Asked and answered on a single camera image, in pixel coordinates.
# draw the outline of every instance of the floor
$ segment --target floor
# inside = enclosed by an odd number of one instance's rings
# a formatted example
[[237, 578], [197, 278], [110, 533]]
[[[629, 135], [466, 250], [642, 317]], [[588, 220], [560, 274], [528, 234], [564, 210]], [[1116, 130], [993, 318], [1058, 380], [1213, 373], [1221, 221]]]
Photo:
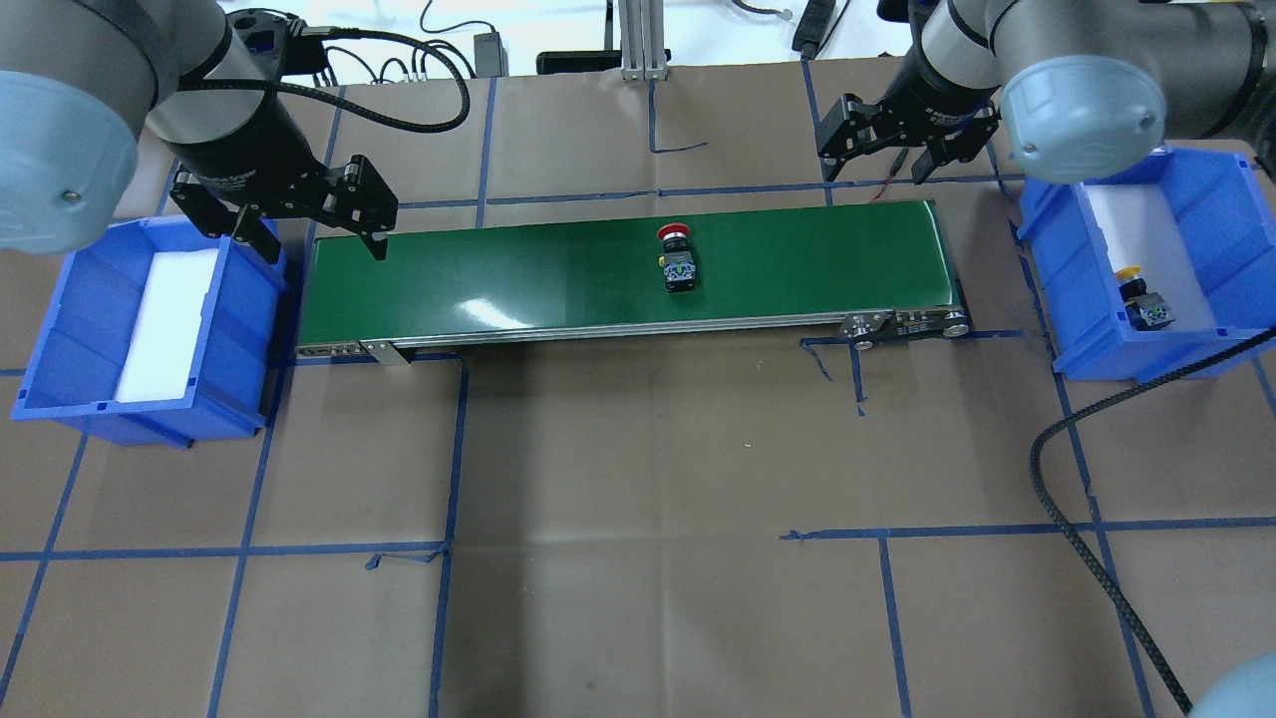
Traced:
[[[889, 153], [820, 182], [812, 120], [893, 68], [481, 80], [471, 120], [426, 138], [288, 103], [320, 154], [371, 156], [416, 231], [868, 201]], [[444, 114], [454, 89], [343, 92]], [[0, 425], [0, 715], [1174, 715], [1028, 486], [1036, 434], [1124, 385], [1051, 374], [1021, 177], [994, 150], [884, 196], [937, 201], [979, 329], [958, 341], [856, 352], [806, 326], [296, 363], [292, 297], [255, 439]], [[172, 212], [151, 138], [142, 166], [120, 217]], [[295, 267], [329, 233], [281, 232]], [[56, 268], [0, 256], [0, 404]], [[1046, 451], [1193, 696], [1276, 649], [1273, 381], [1267, 352]]]

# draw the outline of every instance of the green conveyor belt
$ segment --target green conveyor belt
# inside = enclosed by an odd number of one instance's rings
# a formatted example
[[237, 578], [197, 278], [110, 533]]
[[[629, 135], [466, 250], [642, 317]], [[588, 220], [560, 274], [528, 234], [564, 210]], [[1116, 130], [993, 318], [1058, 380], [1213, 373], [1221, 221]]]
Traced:
[[[656, 230], [692, 227], [699, 286], [669, 293]], [[318, 242], [302, 353], [840, 320], [960, 305], [934, 204], [887, 201]]]

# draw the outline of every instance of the wire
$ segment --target wire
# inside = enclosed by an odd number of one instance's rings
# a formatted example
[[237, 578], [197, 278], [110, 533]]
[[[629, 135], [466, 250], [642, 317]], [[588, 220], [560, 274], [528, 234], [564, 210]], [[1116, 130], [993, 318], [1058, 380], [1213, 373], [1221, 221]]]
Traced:
[[1045, 508], [1046, 514], [1050, 515], [1050, 519], [1054, 522], [1054, 524], [1059, 527], [1060, 532], [1063, 532], [1064, 538], [1068, 539], [1068, 543], [1072, 545], [1072, 548], [1076, 550], [1077, 555], [1081, 556], [1081, 560], [1085, 561], [1086, 568], [1090, 569], [1091, 574], [1094, 574], [1095, 579], [1099, 582], [1099, 585], [1101, 585], [1104, 588], [1104, 592], [1108, 593], [1108, 598], [1110, 598], [1113, 604], [1116, 606], [1116, 612], [1120, 613], [1122, 619], [1125, 620], [1125, 625], [1129, 626], [1131, 633], [1134, 634], [1134, 638], [1138, 639], [1138, 643], [1143, 647], [1143, 652], [1147, 653], [1148, 661], [1151, 661], [1152, 667], [1155, 667], [1156, 672], [1161, 676], [1161, 681], [1165, 682], [1165, 687], [1169, 689], [1170, 695], [1174, 696], [1174, 703], [1179, 705], [1179, 709], [1183, 710], [1184, 715], [1192, 712], [1192, 700], [1188, 698], [1187, 691], [1183, 690], [1183, 686], [1179, 684], [1179, 680], [1174, 675], [1174, 671], [1170, 670], [1170, 664], [1169, 662], [1165, 661], [1165, 656], [1161, 654], [1161, 649], [1157, 648], [1156, 641], [1154, 641], [1151, 634], [1147, 633], [1147, 627], [1143, 626], [1143, 621], [1141, 621], [1138, 613], [1134, 612], [1134, 607], [1129, 604], [1129, 601], [1127, 601], [1125, 596], [1120, 592], [1120, 587], [1116, 585], [1116, 582], [1113, 580], [1110, 574], [1108, 574], [1108, 570], [1104, 569], [1102, 564], [1100, 564], [1099, 560], [1095, 559], [1095, 553], [1090, 551], [1090, 547], [1086, 546], [1085, 541], [1082, 541], [1081, 534], [1077, 533], [1076, 527], [1073, 527], [1072, 523], [1068, 522], [1068, 518], [1064, 517], [1063, 511], [1059, 510], [1059, 505], [1055, 504], [1054, 499], [1050, 497], [1050, 492], [1046, 491], [1045, 482], [1041, 478], [1041, 451], [1045, 449], [1048, 441], [1058, 436], [1064, 430], [1074, 427], [1077, 422], [1085, 420], [1086, 417], [1091, 417], [1094, 414], [1097, 414], [1099, 412], [1102, 412], [1104, 409], [1115, 407], [1122, 402], [1127, 402], [1129, 399], [1134, 399], [1141, 394], [1152, 392], [1156, 388], [1168, 385], [1173, 381], [1182, 380], [1183, 377], [1194, 375], [1202, 370], [1207, 370], [1210, 367], [1226, 362], [1228, 358], [1231, 358], [1233, 356], [1236, 356], [1239, 353], [1244, 353], [1250, 348], [1262, 346], [1263, 343], [1267, 343], [1273, 338], [1276, 338], [1276, 326], [1270, 328], [1259, 333], [1258, 335], [1248, 338], [1233, 346], [1231, 348], [1226, 348], [1212, 356], [1202, 358], [1202, 361], [1194, 365], [1188, 365], [1182, 370], [1175, 370], [1150, 383], [1141, 384], [1120, 394], [1114, 394], [1113, 397], [1109, 397], [1102, 402], [1091, 404], [1090, 407], [1086, 407], [1079, 412], [1074, 412], [1068, 417], [1064, 417], [1059, 422], [1055, 422], [1054, 426], [1051, 426], [1046, 431], [1041, 432], [1041, 436], [1039, 436], [1036, 441], [1032, 443], [1032, 453], [1028, 458], [1028, 472], [1032, 477], [1032, 491], [1036, 492], [1037, 500], [1041, 502], [1041, 506]]
[[837, 32], [837, 26], [842, 24], [842, 17], [846, 15], [846, 9], [850, 6], [851, 0], [842, 3], [842, 10], [837, 13], [837, 18], [833, 19], [833, 24], [828, 27], [828, 33], [824, 36], [824, 41], [819, 43], [819, 47], [815, 48], [815, 54], [810, 56], [812, 60], [819, 57], [819, 54], [824, 51], [824, 47], [828, 47], [828, 43], [833, 41], [833, 33]]
[[470, 116], [470, 88], [466, 85], [466, 80], [461, 77], [461, 70], [457, 65], [448, 59], [447, 55], [436, 50], [434, 46], [427, 45], [425, 41], [415, 40], [407, 37], [406, 34], [397, 34], [393, 32], [383, 32], [378, 29], [353, 29], [353, 28], [336, 28], [329, 33], [332, 40], [387, 40], [390, 42], [398, 42], [401, 45], [407, 45], [410, 47], [416, 47], [417, 50], [433, 56], [435, 60], [443, 62], [443, 66], [448, 69], [452, 74], [452, 79], [457, 83], [457, 91], [461, 93], [461, 110], [450, 120], [441, 122], [411, 122], [407, 120], [401, 120], [392, 117], [389, 115], [383, 115], [376, 110], [371, 110], [356, 102], [351, 102], [345, 97], [337, 97], [328, 94], [322, 89], [315, 89], [313, 87], [306, 87], [304, 84], [292, 84], [287, 82], [272, 82], [262, 79], [199, 79], [199, 80], [186, 80], [180, 84], [180, 89], [184, 92], [205, 91], [205, 89], [254, 89], [260, 92], [285, 92], [288, 94], [300, 94], [301, 97], [309, 97], [310, 99], [316, 99], [334, 107], [341, 107], [352, 115], [359, 115], [366, 120], [371, 120], [379, 125], [385, 125], [388, 128], [399, 129], [403, 131], [413, 131], [419, 134], [439, 133], [447, 131], [449, 129], [456, 129], [461, 126], [461, 122], [466, 121]]
[[341, 52], [342, 55], [350, 55], [351, 57], [359, 60], [359, 64], [362, 65], [364, 69], [367, 70], [367, 74], [370, 74], [373, 77], [373, 82], [374, 83], [378, 82], [379, 78], [376, 77], [376, 70], [374, 70], [373, 66], [369, 65], [359, 55], [351, 52], [350, 50], [346, 50], [345, 47], [324, 47], [324, 50], [323, 50], [323, 57], [324, 57], [324, 60], [328, 59], [328, 52]]
[[466, 20], [463, 23], [457, 23], [454, 26], [448, 26], [441, 29], [430, 29], [425, 27], [425, 14], [430, 10], [430, 5], [434, 5], [434, 0], [426, 0], [425, 8], [421, 9], [421, 19], [417, 22], [421, 26], [421, 32], [426, 34], [443, 34], [445, 32], [452, 32], [454, 29], [461, 29], [466, 26], [487, 26], [489, 32], [496, 32], [496, 26], [489, 23], [487, 20]]
[[390, 82], [390, 80], [385, 79], [385, 70], [388, 70], [389, 66], [393, 65], [393, 64], [398, 64], [399, 69], [403, 70], [403, 77], [404, 78], [412, 77], [411, 73], [407, 69], [407, 65], [403, 64], [403, 60], [399, 60], [398, 57], [390, 57], [389, 60], [385, 60], [384, 62], [382, 62], [382, 71], [378, 75], [382, 82]]
[[873, 199], [869, 199], [869, 204], [877, 201], [878, 199], [882, 199], [882, 195], [886, 194], [886, 190], [892, 184], [894, 184], [894, 177], [900, 176], [900, 170], [903, 168], [903, 162], [907, 158], [909, 158], [909, 148], [905, 147], [905, 148], [900, 149], [898, 154], [894, 156], [894, 162], [891, 162], [891, 171], [887, 172], [886, 181], [882, 182], [882, 189], [879, 189], [877, 191], [877, 194], [873, 195]]
[[782, 20], [791, 20], [794, 17], [792, 10], [785, 8], [783, 10], [773, 10], [771, 8], [754, 8], [744, 0], [731, 0], [731, 4], [740, 8], [745, 13], [753, 13], [754, 15], [778, 15]]
[[616, 34], [616, 20], [615, 20], [615, 3], [607, 0], [607, 14], [602, 18], [602, 48], [607, 52], [615, 50], [615, 34]]
[[[452, 52], [453, 55], [456, 55], [461, 60], [461, 64], [466, 66], [466, 71], [470, 73], [470, 79], [475, 79], [477, 77], [475, 74], [473, 65], [470, 64], [470, 60], [466, 59], [464, 52], [462, 52], [461, 50], [458, 50], [456, 45], [448, 42], [447, 40], [438, 40], [438, 38], [435, 38], [435, 40], [426, 40], [425, 43], [430, 45], [430, 46], [434, 46], [434, 47], [436, 47], [439, 50], [445, 50], [448, 52]], [[417, 57], [416, 54], [417, 52], [419, 52], [419, 50], [412, 50], [412, 66], [413, 68], [417, 66], [417, 61], [416, 61], [416, 57]], [[420, 68], [421, 68], [421, 74], [424, 75], [425, 74], [425, 56], [421, 56]]]

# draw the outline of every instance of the red button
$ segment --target red button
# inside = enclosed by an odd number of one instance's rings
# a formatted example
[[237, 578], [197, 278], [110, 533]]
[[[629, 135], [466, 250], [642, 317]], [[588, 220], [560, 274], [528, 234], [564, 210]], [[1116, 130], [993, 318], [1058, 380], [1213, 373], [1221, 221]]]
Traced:
[[664, 241], [665, 237], [671, 233], [681, 233], [684, 236], [692, 236], [692, 227], [684, 224], [683, 222], [670, 222], [656, 230], [656, 236], [658, 236], [661, 241]]

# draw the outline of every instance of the blue tape line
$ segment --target blue tape line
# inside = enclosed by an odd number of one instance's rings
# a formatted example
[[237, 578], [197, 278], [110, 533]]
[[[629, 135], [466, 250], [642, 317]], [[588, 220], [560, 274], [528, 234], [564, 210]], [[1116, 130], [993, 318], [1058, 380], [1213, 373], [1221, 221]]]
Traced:
[[434, 611], [434, 656], [430, 668], [430, 718], [439, 718], [439, 691], [443, 689], [443, 641], [448, 622], [448, 594], [452, 592], [452, 552], [443, 555], [439, 603]]
[[1022, 329], [988, 329], [966, 332], [966, 335], [960, 338], [1018, 338], [1026, 335]]
[[[855, 348], [854, 343], [849, 343], [847, 348], [851, 351], [851, 379], [855, 380], [855, 403], [863, 404], [866, 399], [864, 397], [864, 381], [860, 379], [860, 352]], [[864, 411], [860, 409], [860, 417], [864, 416]]]
[[213, 690], [208, 698], [208, 718], [217, 715], [222, 700], [222, 682], [226, 680], [226, 661], [231, 653], [231, 638], [235, 634], [235, 619], [239, 613], [240, 593], [244, 588], [244, 571], [248, 568], [249, 547], [253, 542], [253, 529], [256, 525], [256, 510], [262, 501], [262, 486], [265, 483], [265, 467], [271, 458], [271, 445], [274, 443], [274, 430], [278, 426], [279, 408], [283, 406], [283, 388], [288, 384], [288, 370], [281, 370], [274, 384], [271, 404], [271, 417], [262, 439], [262, 454], [256, 462], [256, 476], [253, 478], [253, 494], [248, 504], [248, 517], [244, 520], [244, 536], [240, 538], [239, 561], [235, 562], [235, 582], [231, 584], [230, 604], [226, 607], [226, 624], [222, 626], [222, 641], [217, 649], [217, 668], [213, 672]]
[[365, 571], [375, 571], [378, 566], [382, 565], [382, 559], [394, 559], [398, 561], [412, 561], [415, 564], [434, 564], [434, 560], [448, 552], [447, 545], [444, 545], [438, 551], [431, 551], [429, 553], [374, 553], [367, 564], [364, 564]]
[[[1078, 532], [1094, 532], [1091, 523], [1073, 524]], [[1240, 517], [1226, 519], [1150, 519], [1138, 522], [1104, 523], [1106, 532], [1182, 532], [1202, 529], [1270, 529], [1276, 528], [1276, 517]], [[879, 538], [943, 538], [943, 537], [1017, 537], [1055, 534], [1054, 524], [989, 524], [958, 527], [898, 527], [865, 529], [820, 529], [815, 532], [792, 531], [780, 541], [854, 541]]]
[[[1018, 227], [1014, 222], [1009, 222], [1011, 235], [1014, 237], [1014, 242], [1022, 246], [1022, 241], [1018, 236]], [[1041, 295], [1037, 292], [1036, 283], [1032, 281], [1032, 269], [1028, 267], [1028, 260], [1022, 254], [1020, 255], [1020, 269], [1023, 273], [1023, 282], [1027, 284], [1028, 291], [1032, 293], [1032, 307], [1036, 310], [1037, 321], [1041, 324], [1042, 334], [1049, 339], [1050, 329], [1045, 320], [1045, 307], [1041, 304]], [[1054, 349], [1054, 342], [1046, 341], [1046, 351], [1050, 355], [1050, 365], [1054, 366], [1058, 353]], [[1053, 372], [1055, 394], [1059, 395], [1059, 408], [1063, 411], [1063, 416], [1072, 414], [1072, 402], [1068, 399], [1068, 389], [1063, 384], [1063, 377], [1059, 374]], [[1081, 446], [1081, 434], [1077, 432], [1076, 426], [1068, 427], [1068, 440], [1072, 443], [1072, 454], [1077, 462], [1077, 472], [1081, 474], [1081, 486], [1086, 496], [1086, 504], [1090, 509], [1090, 518], [1094, 522], [1091, 529], [1095, 532], [1095, 541], [1099, 543], [1099, 556], [1100, 561], [1104, 564], [1104, 569], [1111, 576], [1113, 583], [1120, 585], [1120, 580], [1116, 576], [1116, 565], [1113, 560], [1111, 547], [1108, 543], [1108, 533], [1105, 532], [1102, 514], [1099, 510], [1099, 501], [1090, 492], [1090, 465], [1086, 462], [1085, 451]], [[1122, 643], [1125, 644], [1125, 656], [1129, 659], [1131, 672], [1134, 676], [1134, 687], [1138, 691], [1138, 701], [1143, 708], [1145, 718], [1155, 718], [1156, 712], [1152, 707], [1152, 696], [1147, 690], [1147, 677], [1143, 675], [1143, 662], [1139, 658], [1138, 648], [1134, 645], [1134, 635], [1129, 630], [1129, 625], [1125, 620], [1118, 615], [1116, 617], [1120, 625]]]
[[891, 548], [886, 538], [878, 539], [878, 555], [882, 560], [882, 592], [886, 596], [886, 622], [891, 630], [891, 654], [894, 657], [894, 682], [900, 691], [900, 715], [912, 718], [909, 672], [903, 664], [903, 638], [900, 635], [900, 610], [894, 602], [894, 576], [891, 573]]
[[[52, 525], [48, 528], [48, 537], [45, 539], [45, 553], [54, 551], [57, 545], [57, 533], [63, 529], [63, 519], [66, 517], [66, 506], [70, 504], [71, 492], [75, 491], [75, 480], [79, 477], [80, 464], [84, 462], [84, 450], [88, 448], [88, 435], [80, 434], [79, 445], [75, 448], [75, 458], [71, 459], [71, 468], [66, 473], [66, 486], [63, 487], [63, 496], [57, 500], [57, 510], [54, 513]], [[40, 599], [40, 589], [45, 585], [45, 574], [48, 571], [48, 559], [40, 561], [36, 568], [36, 578], [27, 592], [27, 604], [22, 610], [22, 619], [18, 621], [18, 630], [13, 636], [13, 645], [9, 647], [9, 657], [5, 659], [4, 673], [0, 673], [0, 707], [9, 692], [9, 684], [13, 681], [13, 671], [18, 666], [18, 654], [22, 653], [22, 643], [27, 638], [27, 629], [31, 627], [31, 617], [36, 613], [36, 601]]]
[[551, 201], [593, 201], [596, 199], [629, 199], [630, 196], [646, 196], [660, 194], [656, 189], [641, 189], [635, 191], [593, 191], [590, 194], [542, 194], [537, 196], [503, 196], [489, 199], [487, 204], [545, 204]]
[[1109, 532], [1175, 532], [1184, 529], [1267, 529], [1267, 528], [1276, 528], [1276, 517], [1104, 522], [1104, 529]]
[[383, 543], [324, 543], [313, 546], [253, 546], [249, 556], [332, 556], [337, 553], [394, 553], [415, 551], [443, 551], [441, 541], [401, 541]]
[[[810, 77], [810, 62], [806, 61], [806, 60], [801, 61], [801, 79], [803, 79], [803, 83], [806, 85], [806, 106], [810, 108], [810, 125], [815, 130], [815, 134], [818, 135], [819, 134], [819, 106], [815, 102], [815, 82]], [[820, 159], [819, 156], [815, 157], [815, 161], [819, 162], [819, 175], [824, 176], [824, 161]], [[824, 190], [824, 205], [826, 207], [832, 207], [833, 205], [833, 184], [832, 182], [820, 182], [819, 186], [820, 186], [820, 189]]]
[[83, 551], [17, 551], [0, 553], [0, 564], [32, 562], [32, 561], [115, 561], [115, 560], [152, 560], [152, 559], [230, 559], [235, 556], [333, 556], [346, 553], [392, 553], [392, 552], [422, 552], [443, 551], [448, 547], [443, 541], [402, 541], [402, 542], [374, 542], [374, 543], [320, 543], [320, 545], [286, 545], [286, 546], [253, 546], [249, 548], [235, 546], [208, 546], [188, 548], [100, 548]]
[[[1076, 524], [1081, 532], [1092, 532], [1094, 524]], [[1182, 532], [1208, 529], [1272, 529], [1276, 517], [1235, 517], [1219, 519], [1141, 519], [1132, 522], [1105, 522], [1108, 533], [1129, 532]], [[789, 532], [781, 541], [840, 541], [877, 538], [931, 538], [931, 537], [991, 537], [1057, 533], [1054, 524], [993, 524], [965, 527], [900, 527], [868, 529], [823, 529], [817, 532]], [[383, 542], [383, 543], [330, 543], [253, 546], [246, 551], [234, 546], [186, 548], [105, 548], [83, 551], [13, 551], [0, 552], [0, 564], [37, 561], [111, 561], [151, 559], [228, 559], [249, 556], [330, 556], [369, 552], [420, 552], [440, 551], [448, 547], [443, 541]]]
[[[457, 393], [457, 427], [452, 444], [452, 482], [448, 492], [448, 525], [444, 531], [450, 546], [457, 536], [457, 504], [461, 499], [461, 460], [466, 443], [466, 413], [470, 407], [470, 370], [461, 365], [461, 389]], [[443, 645], [447, 636], [448, 597], [452, 593], [452, 552], [443, 555], [439, 578], [439, 602], [434, 617], [434, 658], [430, 667], [430, 718], [439, 715], [439, 690], [443, 687]]]
[[482, 126], [482, 159], [478, 166], [478, 208], [475, 210], [475, 228], [482, 228], [487, 205], [487, 167], [491, 163], [491, 128], [496, 116], [496, 78], [487, 83], [487, 115]]
[[647, 148], [651, 149], [652, 154], [664, 154], [665, 152], [684, 152], [686, 149], [695, 149], [697, 147], [704, 147], [708, 142], [697, 142], [695, 144], [688, 144], [686, 147], [670, 147], [667, 149], [656, 149], [656, 80], [647, 80]]
[[988, 152], [988, 163], [993, 167], [993, 176], [997, 177], [997, 186], [1002, 190], [1002, 194], [1004, 194], [1007, 199], [1014, 201], [1014, 195], [1011, 194], [1009, 187], [1007, 187], [1005, 182], [1002, 181], [1002, 168], [998, 166], [997, 148], [993, 147], [991, 139], [989, 139], [988, 144], [984, 145], [984, 150]]
[[440, 207], [475, 207], [477, 199], [436, 199], [434, 201], [403, 201], [399, 209], [435, 209]]
[[[461, 355], [456, 351], [431, 351], [429, 353], [415, 353], [408, 358], [410, 365], [419, 362], [461, 362]], [[328, 367], [334, 365], [375, 365], [376, 358], [360, 353], [357, 356], [308, 356], [290, 358], [286, 362], [272, 363], [274, 369], [282, 367]]]
[[[337, 89], [337, 97], [346, 98], [346, 87]], [[337, 150], [337, 131], [341, 130], [341, 107], [332, 114], [332, 128], [328, 130], [328, 148], [323, 153], [324, 166], [332, 165], [332, 156]]]
[[814, 344], [814, 346], [824, 346], [824, 344], [828, 344], [828, 343], [850, 343], [851, 342], [851, 339], [849, 339], [849, 338], [846, 338], [843, 335], [809, 335], [809, 337], [806, 337], [806, 338], [804, 338], [801, 341], [803, 341], [803, 343], [810, 343], [810, 344]]
[[168, 205], [168, 193], [172, 191], [174, 182], [177, 181], [177, 166], [181, 165], [176, 157], [172, 158], [172, 165], [168, 167], [168, 179], [163, 182], [163, 190], [160, 191], [160, 201], [156, 204], [156, 216], [163, 214], [165, 207]]
[[[1023, 179], [1022, 175], [1014, 175], [1017, 179]], [[995, 181], [993, 175], [974, 175], [974, 176], [960, 176], [960, 177], [931, 177], [926, 180], [928, 184], [942, 184], [942, 182], [991, 182]], [[808, 182], [789, 182], [789, 184], [758, 184], [758, 185], [735, 185], [735, 186], [690, 186], [680, 189], [635, 189], [629, 191], [592, 191], [583, 194], [538, 194], [538, 195], [526, 195], [526, 196], [499, 196], [489, 198], [484, 200], [484, 204], [547, 204], [554, 201], [591, 201], [600, 199], [628, 199], [630, 196], [698, 196], [706, 194], [755, 194], [764, 191], [806, 191], [823, 189], [826, 191], [826, 199], [831, 195], [833, 189], [855, 189], [855, 187], [869, 187], [880, 186], [886, 184], [886, 180], [843, 180], [843, 181], [808, 181]]]
[[798, 343], [803, 347], [803, 349], [806, 351], [806, 353], [810, 353], [815, 358], [815, 367], [819, 369], [819, 374], [824, 375], [826, 380], [833, 381], [833, 377], [828, 375], [828, 370], [824, 369], [824, 362], [819, 357], [819, 352], [817, 352], [815, 347], [813, 346], [814, 343], [824, 343], [824, 342], [814, 342], [812, 339], [804, 338]]
[[754, 184], [739, 186], [690, 186], [685, 189], [657, 189], [660, 196], [697, 196], [703, 194], [755, 194], [760, 191], [803, 191], [824, 187], [823, 182], [803, 181], [792, 184]]
[[239, 555], [230, 546], [202, 548], [105, 548], [85, 551], [54, 551], [50, 561], [111, 561], [126, 559], [226, 559]]
[[1272, 383], [1267, 379], [1267, 370], [1263, 369], [1263, 363], [1258, 361], [1257, 356], [1249, 358], [1249, 363], [1254, 367], [1254, 374], [1258, 375], [1258, 386], [1263, 388], [1263, 397], [1267, 398], [1267, 407], [1272, 411], [1272, 418], [1276, 418], [1276, 392], [1272, 392]]

